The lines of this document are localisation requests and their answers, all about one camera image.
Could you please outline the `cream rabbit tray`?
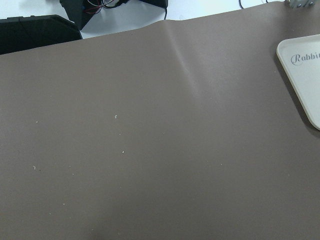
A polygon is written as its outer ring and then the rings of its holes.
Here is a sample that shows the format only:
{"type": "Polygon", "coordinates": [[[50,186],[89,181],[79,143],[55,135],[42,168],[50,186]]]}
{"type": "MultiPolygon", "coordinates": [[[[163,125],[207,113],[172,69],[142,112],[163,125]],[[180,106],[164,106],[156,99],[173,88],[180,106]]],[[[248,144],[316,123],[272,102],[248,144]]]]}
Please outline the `cream rabbit tray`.
{"type": "Polygon", "coordinates": [[[320,36],[281,41],[277,57],[309,120],[320,129],[320,36]]]}

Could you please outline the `black long box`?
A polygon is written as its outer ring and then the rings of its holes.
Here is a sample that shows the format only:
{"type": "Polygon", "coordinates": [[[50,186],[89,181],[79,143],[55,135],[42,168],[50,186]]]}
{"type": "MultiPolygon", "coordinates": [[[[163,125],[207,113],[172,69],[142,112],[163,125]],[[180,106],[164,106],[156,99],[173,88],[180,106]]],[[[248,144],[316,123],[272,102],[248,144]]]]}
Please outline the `black long box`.
{"type": "Polygon", "coordinates": [[[0,20],[1,55],[81,39],[77,26],[56,14],[0,20]]]}

